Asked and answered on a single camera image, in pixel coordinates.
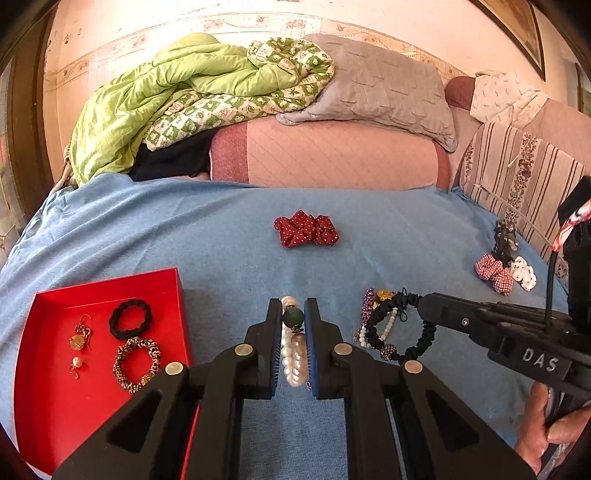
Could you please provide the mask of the framed wall picture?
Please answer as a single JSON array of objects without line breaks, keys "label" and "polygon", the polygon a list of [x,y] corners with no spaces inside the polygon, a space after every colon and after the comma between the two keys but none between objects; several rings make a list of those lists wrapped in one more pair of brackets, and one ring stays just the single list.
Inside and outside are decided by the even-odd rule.
[{"label": "framed wall picture", "polygon": [[526,57],[538,76],[545,81],[545,57],[542,38],[533,6],[527,0],[471,0],[491,19]]}]

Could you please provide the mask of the leopard print beaded scrunchie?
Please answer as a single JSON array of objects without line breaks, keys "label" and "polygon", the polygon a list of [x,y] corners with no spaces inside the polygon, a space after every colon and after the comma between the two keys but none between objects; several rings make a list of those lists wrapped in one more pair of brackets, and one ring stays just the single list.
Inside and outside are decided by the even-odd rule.
[{"label": "leopard print beaded scrunchie", "polygon": [[124,392],[134,395],[147,385],[160,369],[159,345],[151,339],[132,337],[117,348],[112,373],[119,387]]}]

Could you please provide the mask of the black folded garment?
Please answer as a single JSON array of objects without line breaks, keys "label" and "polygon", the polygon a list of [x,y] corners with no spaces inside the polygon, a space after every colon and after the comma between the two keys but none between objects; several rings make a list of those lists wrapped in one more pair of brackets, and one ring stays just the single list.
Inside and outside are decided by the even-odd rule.
[{"label": "black folded garment", "polygon": [[211,169],[209,151],[216,133],[217,129],[206,130],[154,151],[141,143],[128,176],[140,182],[208,174]]}]

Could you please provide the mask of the gold coin pendant earring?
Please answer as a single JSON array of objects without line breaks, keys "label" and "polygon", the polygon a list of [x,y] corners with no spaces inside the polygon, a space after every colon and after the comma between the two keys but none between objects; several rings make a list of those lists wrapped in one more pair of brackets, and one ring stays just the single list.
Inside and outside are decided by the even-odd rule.
[{"label": "gold coin pendant earring", "polygon": [[74,351],[82,351],[90,348],[92,329],[88,325],[91,320],[89,314],[83,314],[74,327],[74,333],[69,337],[69,347]]}]

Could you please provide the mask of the red polka dot scrunchie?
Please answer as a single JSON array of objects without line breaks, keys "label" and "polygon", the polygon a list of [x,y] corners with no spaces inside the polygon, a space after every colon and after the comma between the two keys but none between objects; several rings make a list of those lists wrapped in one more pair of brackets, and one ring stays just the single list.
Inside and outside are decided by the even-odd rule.
[{"label": "red polka dot scrunchie", "polygon": [[298,210],[291,217],[277,217],[273,221],[283,248],[312,244],[332,247],[339,242],[339,232],[329,216],[317,217]]}]

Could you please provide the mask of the grey quilted pillow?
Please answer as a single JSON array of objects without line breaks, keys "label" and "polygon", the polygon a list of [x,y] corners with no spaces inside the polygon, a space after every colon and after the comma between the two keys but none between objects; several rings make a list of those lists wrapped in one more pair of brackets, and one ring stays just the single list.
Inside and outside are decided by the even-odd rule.
[{"label": "grey quilted pillow", "polygon": [[452,153],[458,135],[437,69],[401,53],[327,34],[305,37],[335,63],[335,75],[301,111],[277,114],[285,126],[363,121],[423,135]]}]

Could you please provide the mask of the striped floral pillow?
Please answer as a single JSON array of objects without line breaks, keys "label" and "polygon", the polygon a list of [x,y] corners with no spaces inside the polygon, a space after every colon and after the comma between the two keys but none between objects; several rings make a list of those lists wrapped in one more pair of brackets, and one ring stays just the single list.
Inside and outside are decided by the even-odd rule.
[{"label": "striped floral pillow", "polygon": [[544,260],[559,231],[558,207],[590,168],[514,126],[479,127],[461,161],[464,193],[517,233]]}]

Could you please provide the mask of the red jewelry tray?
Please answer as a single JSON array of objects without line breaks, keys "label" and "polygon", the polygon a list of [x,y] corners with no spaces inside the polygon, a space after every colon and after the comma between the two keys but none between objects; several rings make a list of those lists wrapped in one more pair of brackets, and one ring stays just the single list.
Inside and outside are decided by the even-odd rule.
[{"label": "red jewelry tray", "polygon": [[[112,311],[128,299],[150,306],[153,320],[145,337],[159,345],[162,363],[192,364],[183,289],[174,268],[37,293],[18,350],[13,400],[18,449],[36,469],[53,474],[130,399],[112,373],[120,342],[108,324]],[[74,351],[68,340],[83,314],[91,316],[90,348]],[[74,356],[83,361],[78,380],[69,373]]]}]

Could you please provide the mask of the green quilted comforter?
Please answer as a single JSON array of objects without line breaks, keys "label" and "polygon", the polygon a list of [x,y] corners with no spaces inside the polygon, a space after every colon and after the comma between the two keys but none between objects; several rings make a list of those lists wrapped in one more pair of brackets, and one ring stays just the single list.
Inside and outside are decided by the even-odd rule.
[{"label": "green quilted comforter", "polygon": [[334,60],[308,40],[242,47],[187,35],[89,97],[66,152],[73,178],[82,186],[127,173],[141,146],[154,152],[207,130],[301,111],[334,75]]}]

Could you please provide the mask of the black velvet scrunchie with charm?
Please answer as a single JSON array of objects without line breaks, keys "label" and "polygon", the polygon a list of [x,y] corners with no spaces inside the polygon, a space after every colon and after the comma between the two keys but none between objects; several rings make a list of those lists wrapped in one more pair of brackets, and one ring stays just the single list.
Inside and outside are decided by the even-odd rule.
[{"label": "black velvet scrunchie with charm", "polygon": [[368,288],[363,294],[356,340],[386,362],[403,366],[419,360],[433,345],[437,326],[418,317],[422,296],[406,288],[399,291]]}]

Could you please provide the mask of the pearl drop earring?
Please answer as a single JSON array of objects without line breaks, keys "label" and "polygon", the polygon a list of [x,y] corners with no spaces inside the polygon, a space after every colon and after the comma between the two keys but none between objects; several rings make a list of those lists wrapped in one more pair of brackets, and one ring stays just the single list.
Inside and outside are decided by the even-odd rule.
[{"label": "pearl drop earring", "polygon": [[83,365],[83,361],[80,357],[74,356],[69,366],[69,373],[78,380],[80,378],[79,370]]}]

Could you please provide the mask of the white printed pillow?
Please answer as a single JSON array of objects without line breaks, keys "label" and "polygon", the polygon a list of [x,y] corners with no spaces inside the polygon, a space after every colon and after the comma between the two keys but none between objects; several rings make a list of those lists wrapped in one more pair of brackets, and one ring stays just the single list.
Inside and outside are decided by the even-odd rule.
[{"label": "white printed pillow", "polygon": [[549,97],[515,71],[478,72],[470,108],[476,120],[501,122],[517,128],[530,124]]}]

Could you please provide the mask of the light blue bed blanket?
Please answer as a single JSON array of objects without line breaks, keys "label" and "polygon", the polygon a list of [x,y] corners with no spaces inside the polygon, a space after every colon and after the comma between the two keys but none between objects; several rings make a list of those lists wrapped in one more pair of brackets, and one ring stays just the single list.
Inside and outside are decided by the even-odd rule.
[{"label": "light blue bed blanket", "polygon": [[[328,215],[332,247],[280,246],[276,217]],[[34,294],[176,267],[197,364],[266,316],[270,298],[317,298],[351,341],[369,287],[500,301],[475,274],[496,217],[461,190],[266,189],[176,179],[135,183],[104,174],[52,195],[1,270],[1,423],[15,439],[17,349]],[[531,380],[438,328],[422,362],[511,447]],[[240,479],[348,479],[341,401],[317,401],[280,375],[276,397],[246,403]]]}]

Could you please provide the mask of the red checkered scrunchie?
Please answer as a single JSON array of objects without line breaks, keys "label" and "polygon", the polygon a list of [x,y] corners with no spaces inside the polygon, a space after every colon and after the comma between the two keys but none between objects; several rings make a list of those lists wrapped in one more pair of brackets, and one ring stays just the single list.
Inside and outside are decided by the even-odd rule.
[{"label": "red checkered scrunchie", "polygon": [[503,296],[509,296],[513,291],[514,279],[509,267],[505,267],[501,260],[492,253],[483,255],[474,265],[477,276],[485,282],[490,282],[493,289]]}]

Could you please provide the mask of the pink bolster cushion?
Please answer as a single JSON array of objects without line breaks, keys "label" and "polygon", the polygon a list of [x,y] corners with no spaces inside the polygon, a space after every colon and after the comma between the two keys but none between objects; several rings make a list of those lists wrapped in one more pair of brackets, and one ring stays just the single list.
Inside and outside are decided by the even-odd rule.
[{"label": "pink bolster cushion", "polygon": [[284,126],[266,117],[214,135],[211,179],[272,188],[447,191],[451,164],[425,136],[353,121]]}]

